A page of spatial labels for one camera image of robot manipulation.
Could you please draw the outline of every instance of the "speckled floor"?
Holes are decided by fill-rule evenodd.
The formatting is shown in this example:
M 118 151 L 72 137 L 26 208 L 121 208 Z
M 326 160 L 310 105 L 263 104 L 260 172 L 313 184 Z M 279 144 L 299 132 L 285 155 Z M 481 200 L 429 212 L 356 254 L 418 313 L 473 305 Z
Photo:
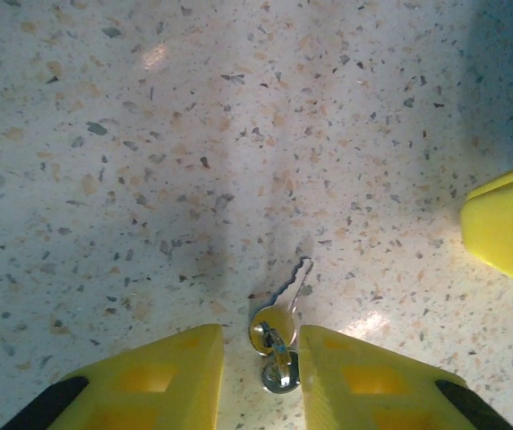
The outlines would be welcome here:
M 513 280 L 457 224 L 509 168 L 513 2 L 0 0 L 0 425 L 214 322 L 218 428 L 304 429 L 245 334 L 299 254 L 304 323 L 456 372 L 513 424 Z

